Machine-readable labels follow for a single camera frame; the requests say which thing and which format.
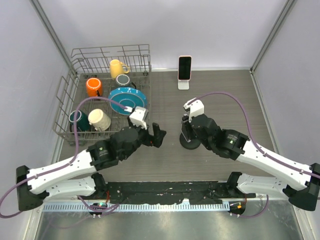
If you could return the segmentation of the black round-base phone holder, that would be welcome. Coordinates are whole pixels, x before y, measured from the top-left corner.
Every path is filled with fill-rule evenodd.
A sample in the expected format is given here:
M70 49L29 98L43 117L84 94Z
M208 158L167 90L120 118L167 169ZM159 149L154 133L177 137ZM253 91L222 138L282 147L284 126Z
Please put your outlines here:
M181 146L187 150L195 150L201 145L201 142L198 139L187 141L182 133L179 136L179 142Z

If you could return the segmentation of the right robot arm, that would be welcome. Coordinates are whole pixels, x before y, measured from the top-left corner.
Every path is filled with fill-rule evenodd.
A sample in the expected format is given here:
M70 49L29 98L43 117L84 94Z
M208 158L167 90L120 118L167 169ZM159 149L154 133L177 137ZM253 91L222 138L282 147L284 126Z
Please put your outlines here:
M302 164L287 159L233 129L222 129L205 114L181 119L183 147L203 145L224 159L252 165L269 173L269 177L232 172L227 180L226 193L233 198L240 194L264 194L287 199L297 208L313 212L320 193L320 165Z

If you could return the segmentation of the pink-cased phone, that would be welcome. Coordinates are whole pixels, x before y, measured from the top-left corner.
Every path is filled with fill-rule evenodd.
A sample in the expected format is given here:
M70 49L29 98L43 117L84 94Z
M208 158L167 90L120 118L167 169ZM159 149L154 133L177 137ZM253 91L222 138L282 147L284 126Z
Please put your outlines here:
M190 55L181 55L178 58L178 76L179 81L189 81L191 79L192 57Z

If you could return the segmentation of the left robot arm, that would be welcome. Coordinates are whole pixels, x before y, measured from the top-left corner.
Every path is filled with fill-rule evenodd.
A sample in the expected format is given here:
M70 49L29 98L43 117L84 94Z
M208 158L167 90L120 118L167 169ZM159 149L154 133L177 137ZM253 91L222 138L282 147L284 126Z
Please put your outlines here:
M40 168L22 165L16 168L18 210L29 211L41 206L52 191L69 179L116 166L127 160L140 146L159 148L167 132L157 123L152 124L153 134L147 129L126 126L109 138L97 141L73 157Z

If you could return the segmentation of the purple-cased phone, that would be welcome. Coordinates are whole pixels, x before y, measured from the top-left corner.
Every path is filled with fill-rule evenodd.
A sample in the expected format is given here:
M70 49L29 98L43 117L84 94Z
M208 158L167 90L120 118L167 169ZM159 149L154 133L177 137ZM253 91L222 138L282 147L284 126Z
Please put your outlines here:
M181 123L181 134L184 137L186 142L190 142L191 137L190 137L190 123L188 120L182 121Z

